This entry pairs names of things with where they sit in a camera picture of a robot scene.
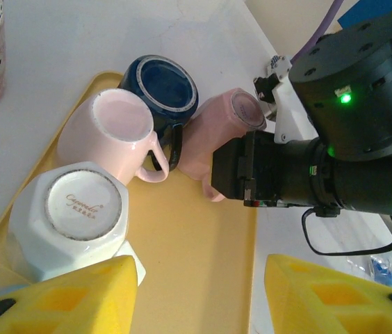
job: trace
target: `black cable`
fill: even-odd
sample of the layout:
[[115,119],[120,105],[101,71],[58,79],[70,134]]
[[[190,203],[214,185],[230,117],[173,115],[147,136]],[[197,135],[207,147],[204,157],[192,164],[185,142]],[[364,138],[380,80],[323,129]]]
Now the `black cable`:
[[357,255],[373,255],[373,254],[380,254],[380,253],[387,253],[392,251],[392,242],[383,247],[379,248],[374,248],[374,249],[368,249],[368,250],[357,250],[354,252],[342,252],[342,253],[323,253],[320,252],[319,250],[316,250],[310,240],[309,240],[309,233],[307,233],[307,227],[306,227],[306,220],[307,217],[310,216],[311,214],[315,213],[315,209],[308,209],[303,213],[301,217],[301,225],[302,225],[302,231],[304,232],[304,237],[306,238],[307,244],[309,245],[310,249],[318,255],[324,255],[324,256],[357,256]]

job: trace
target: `plastic tray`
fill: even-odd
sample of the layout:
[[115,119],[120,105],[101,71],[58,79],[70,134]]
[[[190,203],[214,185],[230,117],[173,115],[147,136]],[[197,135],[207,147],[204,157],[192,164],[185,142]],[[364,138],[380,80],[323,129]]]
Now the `plastic tray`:
[[[65,122],[86,98],[117,87],[121,79],[122,74],[115,72],[95,76]],[[63,125],[18,192],[36,175],[55,168]],[[178,170],[160,184],[135,178],[128,189],[127,239],[147,270],[138,290],[131,333],[246,333],[256,210],[240,201],[209,202],[202,196],[200,182]],[[0,218],[0,287],[27,283],[6,259],[14,198]]]

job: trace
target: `white table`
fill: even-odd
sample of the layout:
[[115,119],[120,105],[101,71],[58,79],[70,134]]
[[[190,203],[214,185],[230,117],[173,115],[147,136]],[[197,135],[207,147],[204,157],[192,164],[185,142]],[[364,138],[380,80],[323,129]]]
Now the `white table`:
[[[253,78],[265,74],[275,55],[242,0],[12,0],[5,18],[0,215],[94,74],[123,72],[138,56],[161,54],[189,71],[203,102],[235,87],[252,93]],[[266,255],[309,254],[299,215],[295,209],[259,212],[250,328],[260,333],[271,331]]]

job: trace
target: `purple cable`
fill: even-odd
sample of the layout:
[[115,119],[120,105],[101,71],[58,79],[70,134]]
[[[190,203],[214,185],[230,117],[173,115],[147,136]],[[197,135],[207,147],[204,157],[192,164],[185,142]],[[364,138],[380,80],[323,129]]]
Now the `purple cable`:
[[291,60],[292,63],[296,62],[296,60],[299,57],[301,57],[308,50],[310,50],[310,48],[312,48],[316,44],[318,39],[325,34],[327,28],[329,28],[330,24],[334,20],[335,15],[337,14],[343,2],[344,0],[334,0],[329,10],[327,11],[326,16],[324,17],[324,19],[322,19],[320,26],[313,33],[312,37],[310,37],[310,39],[307,41],[305,46],[303,46],[301,50],[299,50],[299,52],[296,55],[294,55],[294,57]]

